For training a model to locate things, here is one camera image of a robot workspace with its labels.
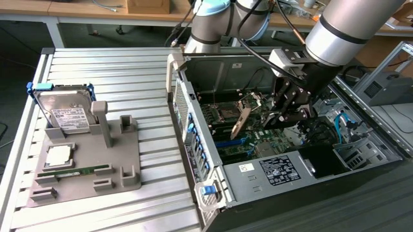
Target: white cable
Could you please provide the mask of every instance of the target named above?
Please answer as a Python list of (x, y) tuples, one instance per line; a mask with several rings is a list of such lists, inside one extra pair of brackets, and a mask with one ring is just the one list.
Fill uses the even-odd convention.
[(5, 57), (3, 57), (3, 56), (0, 56), (0, 58), (4, 59), (4, 60), (7, 60), (7, 61), (9, 61), (9, 62), (12, 62), (12, 63), (15, 63), (15, 64), (20, 64), (20, 65), (24, 65), (24, 66), (27, 66), (27, 67), (31, 67), (31, 68), (36, 69), (36, 67), (32, 66), (32, 65), (29, 65), (29, 64), (17, 62), (17, 61), (15, 61), (15, 60), (12, 60), (12, 59), (8, 59), (8, 58), (5, 58)]
[(7, 142), (5, 144), (3, 144), (3, 145), (0, 146), (0, 148), (4, 148), (4, 147), (5, 147), (7, 145), (9, 145), (13, 141), (15, 141), (15, 140), (12, 140), (12, 141)]
[(123, 5), (115, 5), (115, 6), (103, 5), (103, 4), (100, 4), (96, 0), (92, 0), (92, 3), (93, 3), (96, 6), (104, 8), (104, 9), (108, 9), (110, 11), (114, 11), (114, 12), (118, 12), (118, 10), (116, 10), (115, 8), (122, 8), (122, 7), (123, 7)]

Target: hard drive label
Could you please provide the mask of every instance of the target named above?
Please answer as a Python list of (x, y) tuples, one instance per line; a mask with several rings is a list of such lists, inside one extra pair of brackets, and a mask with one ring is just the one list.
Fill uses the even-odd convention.
[(273, 186), (301, 179), (287, 156), (262, 160), (259, 165)]
[(89, 127), (83, 108), (53, 109), (52, 113), (64, 131)]

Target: white sticker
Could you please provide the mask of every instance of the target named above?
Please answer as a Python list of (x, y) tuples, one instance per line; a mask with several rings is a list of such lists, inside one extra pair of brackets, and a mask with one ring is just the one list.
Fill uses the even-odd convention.
[(52, 110), (60, 128), (65, 130), (89, 128), (83, 108)]
[(234, 64), (233, 64), (233, 68), (234, 68), (234, 69), (239, 69), (242, 66), (243, 66), (242, 63), (234, 63)]
[(242, 164), (242, 165), (239, 165), (238, 167), (239, 167), (239, 170), (241, 170), (242, 173), (254, 170), (254, 166), (253, 166), (251, 163)]

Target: green circuit board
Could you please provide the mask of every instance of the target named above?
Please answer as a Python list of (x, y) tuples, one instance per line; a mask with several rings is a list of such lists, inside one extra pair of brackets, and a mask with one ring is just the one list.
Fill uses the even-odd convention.
[(211, 130), (212, 139), (216, 143), (228, 143), (216, 150), (224, 164), (262, 158), (275, 154), (281, 154), (293, 146), (289, 142), (282, 130), (265, 130), (262, 126), (262, 115), (269, 112), (262, 100), (258, 100), (255, 94), (249, 94), (242, 99), (243, 106), (254, 109), (247, 117), (241, 132), (234, 140), (230, 139), (230, 133), (234, 125), (241, 118), (241, 102), (227, 101), (214, 104), (200, 105), (200, 109)]
[(251, 159), (261, 158), (261, 154), (255, 149), (255, 146), (265, 142), (270, 143), (275, 154), (283, 153), (285, 150), (293, 146), (293, 143), (289, 142), (281, 130), (243, 131), (235, 140), (242, 138), (246, 139), (242, 145), (218, 148), (218, 153), (222, 157), (250, 152), (249, 156)]

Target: table leg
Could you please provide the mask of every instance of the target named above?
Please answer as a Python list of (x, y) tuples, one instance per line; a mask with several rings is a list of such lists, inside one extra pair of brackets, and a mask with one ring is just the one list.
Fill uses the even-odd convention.
[(233, 38), (231, 47), (241, 47), (241, 43), (238, 42), (237, 38)]
[(55, 48), (64, 48), (64, 41), (57, 19), (55, 17), (48, 17), (43, 20), (43, 22), (45, 23), (47, 29), (49, 30)]
[(277, 36), (277, 31), (274, 30), (271, 34), (271, 39), (275, 39), (275, 36)]
[(87, 30), (88, 30), (88, 34), (89, 34), (89, 35), (93, 35), (95, 33), (93, 33), (93, 27), (92, 27), (92, 25), (91, 25), (91, 24), (87, 24), (87, 25), (85, 25), (85, 28), (87, 28)]

